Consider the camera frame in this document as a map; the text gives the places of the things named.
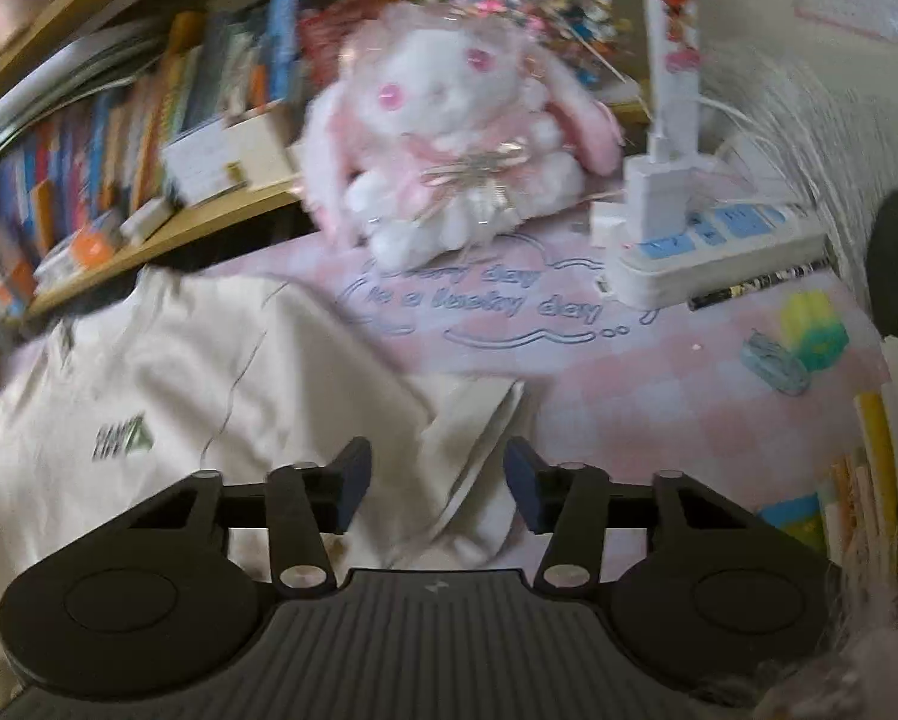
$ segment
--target desk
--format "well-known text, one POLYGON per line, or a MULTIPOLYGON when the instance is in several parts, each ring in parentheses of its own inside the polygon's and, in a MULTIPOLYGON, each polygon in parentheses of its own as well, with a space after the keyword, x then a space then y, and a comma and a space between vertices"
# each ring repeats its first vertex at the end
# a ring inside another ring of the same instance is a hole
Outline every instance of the desk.
MULTIPOLYGON (((585 213, 576 210, 414 274, 382 274, 366 250, 332 250, 321 234, 208 272, 301 281, 400 370, 521 377, 537 408, 531 438, 543 457, 597 464, 620 482, 682 469, 754 508, 809 493, 821 469, 861 444, 852 397, 877 388, 887 372, 877 330, 834 274, 695 313, 684 305, 646 313, 600 301, 600 270, 585 213), (738 354, 753 328, 778 336, 779 308, 800 289, 829 293, 851 343, 792 398, 738 354)), ((624 560, 636 541, 607 549, 624 560)), ((529 568, 542 549, 523 539, 501 561, 529 568)))

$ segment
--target ribbed black surface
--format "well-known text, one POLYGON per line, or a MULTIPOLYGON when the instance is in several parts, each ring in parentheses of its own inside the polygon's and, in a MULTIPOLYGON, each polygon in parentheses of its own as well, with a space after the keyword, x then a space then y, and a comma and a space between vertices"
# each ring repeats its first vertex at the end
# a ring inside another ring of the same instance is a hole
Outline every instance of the ribbed black surface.
POLYGON ((356 572, 332 598, 280 605, 241 659, 191 688, 126 704, 96 704, 30 688, 0 715, 4 720, 694 716, 685 696, 657 685, 615 650, 591 608, 543 600, 515 571, 356 572))

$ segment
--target yellow and green toy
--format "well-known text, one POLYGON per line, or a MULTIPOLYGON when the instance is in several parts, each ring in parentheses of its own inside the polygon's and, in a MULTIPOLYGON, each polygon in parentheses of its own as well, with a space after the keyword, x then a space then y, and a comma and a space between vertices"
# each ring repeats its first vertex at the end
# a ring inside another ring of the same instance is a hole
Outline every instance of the yellow and green toy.
POLYGON ((782 343, 808 370, 825 370, 849 346, 849 334, 829 295, 802 290, 786 300, 779 317, 782 343))

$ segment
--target silver screw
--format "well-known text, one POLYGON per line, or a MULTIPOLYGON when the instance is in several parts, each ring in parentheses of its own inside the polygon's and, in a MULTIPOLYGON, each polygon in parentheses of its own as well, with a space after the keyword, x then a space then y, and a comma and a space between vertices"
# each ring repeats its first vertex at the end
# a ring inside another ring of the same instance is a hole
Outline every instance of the silver screw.
POLYGON ((550 565, 542 578, 553 587, 581 587, 589 581, 591 574, 581 565, 558 563, 550 565))
POLYGON ((317 565, 292 565, 279 574, 282 584, 296 590, 318 587, 328 578, 326 572, 317 565))

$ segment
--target plush bunny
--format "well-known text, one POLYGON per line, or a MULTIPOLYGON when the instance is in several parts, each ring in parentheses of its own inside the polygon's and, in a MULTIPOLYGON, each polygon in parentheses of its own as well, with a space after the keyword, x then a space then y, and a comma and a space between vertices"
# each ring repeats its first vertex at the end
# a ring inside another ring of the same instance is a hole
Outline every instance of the plush bunny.
POLYGON ((620 164, 612 114, 497 16, 394 4, 343 50, 301 141, 306 203, 383 269, 486 242, 579 201, 620 164))

